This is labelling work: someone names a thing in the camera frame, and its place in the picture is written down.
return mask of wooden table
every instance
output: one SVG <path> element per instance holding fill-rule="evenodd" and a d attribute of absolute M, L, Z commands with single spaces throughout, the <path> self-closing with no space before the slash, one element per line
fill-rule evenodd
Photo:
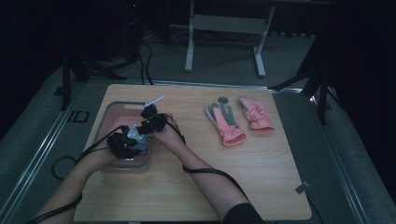
<path fill-rule="evenodd" d="M 158 112 L 172 113 L 188 146 L 241 185 L 265 220 L 308 219 L 311 210 L 271 92 L 252 88 L 110 85 L 93 124 L 87 146 L 100 126 L 106 107 L 117 101 L 156 103 Z M 225 147 L 205 114 L 205 107 L 226 96 L 247 140 Z M 276 130 L 269 135 L 248 128 L 239 96 L 260 100 Z M 97 172 L 84 189 L 75 221 L 197 221 L 218 220 L 181 163 L 154 141 L 150 167 L 144 174 Z"/>

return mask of black strap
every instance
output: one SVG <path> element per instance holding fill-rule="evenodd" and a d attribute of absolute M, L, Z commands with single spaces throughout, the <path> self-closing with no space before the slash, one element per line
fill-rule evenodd
<path fill-rule="evenodd" d="M 39 217 L 35 217 L 34 219 L 28 221 L 27 224 L 40 223 L 40 222 L 46 220 L 47 218 L 54 217 L 54 216 L 56 216 L 58 214 L 61 214 L 61 213 L 65 212 L 65 211 L 67 211 L 67 210 L 69 210 L 71 208 L 76 207 L 81 202 L 81 200 L 82 200 L 82 194 L 80 194 L 78 196 L 78 198 L 76 198 L 76 200 L 73 201 L 72 203 L 70 203 L 68 205 L 65 205 L 63 207 L 54 209 L 54 210 L 52 210 L 52 211 L 50 211 L 50 212 L 48 212 L 46 214 L 43 214 L 43 215 L 41 215 Z"/>
<path fill-rule="evenodd" d="M 248 196 L 246 195 L 246 193 L 242 190 L 242 188 L 239 186 L 238 182 L 236 182 L 235 179 L 233 179 L 232 176 L 230 176 L 229 174 L 221 171 L 221 170 L 217 170 L 214 168 L 201 168 L 201 169 L 195 169 L 195 170 L 191 170 L 187 167 L 185 167 L 184 165 L 183 167 L 183 171 L 188 173 L 188 174 L 215 174 L 215 175 L 222 175 L 225 176 L 227 179 L 229 179 L 231 182 L 233 182 L 233 184 L 242 192 L 242 194 L 248 199 Z"/>

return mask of sensor glove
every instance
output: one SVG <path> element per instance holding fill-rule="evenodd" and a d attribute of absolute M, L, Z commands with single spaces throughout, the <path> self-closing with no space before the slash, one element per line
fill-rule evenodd
<path fill-rule="evenodd" d="M 218 129 L 224 146 L 231 147 L 245 141 L 245 133 L 236 124 L 233 111 L 229 105 L 213 103 L 206 107 L 205 112 Z"/>

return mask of metal stand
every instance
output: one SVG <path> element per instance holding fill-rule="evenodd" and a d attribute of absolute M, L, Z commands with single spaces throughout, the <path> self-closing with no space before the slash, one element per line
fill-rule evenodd
<path fill-rule="evenodd" d="M 322 124 L 326 124 L 325 110 L 327 93 L 329 93 L 330 96 L 335 100 L 335 102 L 337 102 L 337 104 L 341 106 L 336 96 L 329 89 L 329 78 L 331 69 L 331 66 L 323 65 L 322 67 L 314 68 L 308 72 L 298 73 L 295 77 L 292 77 L 278 85 L 268 87 L 268 90 L 281 91 L 299 80 L 308 78 L 308 81 L 303 87 L 303 94 L 312 97 L 314 96 L 318 88 L 320 88 L 318 100 L 318 117 Z"/>
<path fill-rule="evenodd" d="M 192 61 L 194 53 L 194 30 L 209 30 L 220 32 L 233 32 L 242 34 L 261 35 L 260 43 L 253 48 L 254 57 L 259 77 L 265 77 L 265 69 L 262 62 L 262 47 L 267 37 L 268 30 L 275 12 L 274 6 L 270 8 L 270 12 L 265 20 L 251 18 L 221 17 L 194 14 L 194 0 L 190 5 L 190 29 L 189 29 L 189 45 L 187 47 L 185 71 L 192 71 Z"/>
<path fill-rule="evenodd" d="M 70 103 L 71 99 L 71 80 L 70 80 L 70 70 L 73 71 L 77 81 L 86 82 L 90 78 L 86 65 L 84 63 L 89 64 L 91 67 L 98 70 L 100 73 L 118 80 L 125 80 L 126 77 L 120 77 L 119 75 L 115 74 L 110 69 L 103 67 L 101 64 L 97 63 L 95 60 L 89 58 L 88 56 L 82 53 L 75 53 L 69 50 L 66 53 L 62 60 L 62 67 L 63 67 L 63 86 L 62 86 L 62 96 L 64 98 L 62 104 L 62 111 L 65 111 L 67 106 Z"/>

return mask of black wire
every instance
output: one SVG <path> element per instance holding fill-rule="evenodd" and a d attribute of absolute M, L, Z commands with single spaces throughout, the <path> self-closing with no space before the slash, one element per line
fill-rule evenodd
<path fill-rule="evenodd" d="M 246 195 L 246 193 L 242 190 L 241 186 L 239 186 L 238 182 L 236 182 L 235 179 L 233 179 L 232 176 L 230 176 L 229 174 L 221 171 L 221 170 L 217 170 L 214 168 L 202 168 L 202 169 L 195 169 L 195 170 L 191 170 L 187 167 L 185 167 L 184 165 L 183 167 L 183 171 L 188 173 L 188 174 L 215 174 L 215 175 L 222 175 L 224 177 L 226 177 L 227 179 L 229 179 L 240 191 L 241 193 L 248 199 L 248 196 Z"/>
<path fill-rule="evenodd" d="M 99 144 L 101 144 L 105 139 L 107 139 L 111 134 L 113 134 L 114 132 L 116 132 L 118 129 L 122 129 L 122 128 L 124 128 L 124 127 L 127 127 L 127 126 L 121 125 L 121 126 L 115 128 L 115 129 L 113 129 L 110 133 L 106 134 L 106 135 L 105 135 L 103 138 L 101 138 L 99 141 L 93 143 L 90 147 L 88 147 L 87 149 L 84 150 L 84 152 L 81 153 L 81 155 L 78 157 L 77 160 L 74 159 L 73 157 L 63 157 L 63 158 L 60 158 L 59 160 L 57 160 L 55 163 L 52 164 L 52 167 L 51 167 L 51 170 L 52 170 L 52 173 L 54 174 L 54 176 L 55 176 L 56 178 L 58 178 L 58 179 L 63 180 L 63 178 L 61 178 L 61 177 L 59 177 L 58 175 L 56 175 L 56 172 L 55 172 L 55 166 L 56 166 L 56 164 L 58 164 L 59 161 L 62 161 L 62 160 L 65 160 L 65 159 L 70 159 L 70 160 L 72 160 L 72 161 L 75 163 L 75 165 L 76 165 L 79 161 L 81 161 L 81 160 L 82 160 L 85 156 L 87 156 L 88 154 L 90 154 L 90 153 L 92 153 L 92 152 L 94 152 L 94 151 L 97 151 L 97 150 L 102 150 L 102 149 L 107 148 L 107 147 L 101 147 L 101 148 L 96 148 L 96 147 L 97 147 Z M 42 222 L 43 220 L 46 220 L 46 219 L 48 219 L 48 218 L 50 218 L 50 217 L 54 217 L 54 216 L 56 216 L 56 215 L 58 215 L 58 214 L 61 214 L 61 213 L 65 212 L 65 211 L 67 211 L 67 210 L 69 210 L 69 209 L 71 209 L 71 208 L 77 206 L 77 205 L 81 202 L 81 200 L 82 200 L 82 193 L 81 193 L 81 194 L 78 196 L 78 198 L 76 198 L 72 203 L 67 204 L 67 205 L 65 205 L 65 206 L 63 206 L 63 207 L 54 209 L 54 210 L 52 210 L 52 211 L 49 211 L 48 213 L 45 213 L 45 214 L 43 214 L 43 215 L 41 215 L 41 216 L 39 216 L 39 217 L 35 217 L 34 219 L 28 221 L 27 223 L 28 223 L 28 224 L 39 223 L 39 222 Z"/>
<path fill-rule="evenodd" d="M 78 196 L 78 198 L 76 198 L 72 203 L 70 203 L 68 205 L 65 205 L 63 207 L 54 209 L 54 210 L 52 210 L 52 211 L 50 211 L 50 212 L 48 212 L 46 214 L 43 214 L 41 216 L 35 217 L 34 219 L 28 221 L 27 224 L 40 223 L 40 222 L 42 222 L 42 221 L 44 221 L 44 220 L 46 220 L 46 219 L 48 219 L 50 217 L 54 217 L 54 216 L 56 216 L 56 215 L 58 215 L 58 214 L 60 214 L 60 213 L 62 213 L 64 211 L 67 211 L 67 210 L 69 210 L 71 208 L 76 207 L 81 202 L 81 200 L 82 200 L 82 194 L 80 194 Z"/>
<path fill-rule="evenodd" d="M 186 144 L 186 139 L 185 139 L 184 136 L 181 134 L 180 129 L 178 128 L 176 121 L 175 121 L 172 117 L 170 117 L 169 115 L 164 114 L 166 117 L 170 118 L 170 119 L 175 123 L 176 127 L 175 127 L 172 123 L 170 123 L 167 119 L 163 119 L 163 118 L 161 118 L 161 117 L 160 117 L 159 115 L 157 115 L 157 114 L 153 114 L 153 113 L 149 113 L 149 114 L 150 114 L 151 116 L 157 118 L 157 119 L 162 120 L 162 121 L 165 122 L 166 124 L 168 124 L 173 130 L 175 130 L 175 132 L 178 134 L 178 136 L 181 138 L 181 140 L 184 142 L 184 144 Z"/>
<path fill-rule="evenodd" d="M 154 84 L 153 84 L 153 82 L 151 80 L 151 77 L 149 75 L 149 62 L 151 61 L 152 49 L 151 49 L 151 47 L 148 44 L 146 44 L 144 42 L 141 42 L 141 44 L 146 46 L 149 49 L 149 55 L 148 55 L 148 60 L 146 62 L 146 65 L 144 65 L 144 63 L 143 63 L 142 55 L 140 53 L 138 54 L 139 62 L 142 65 L 141 68 L 140 68 L 140 76 L 141 76 L 141 79 L 142 79 L 142 84 L 145 85 L 144 75 L 146 73 L 146 76 L 148 78 L 148 82 L 152 86 Z"/>

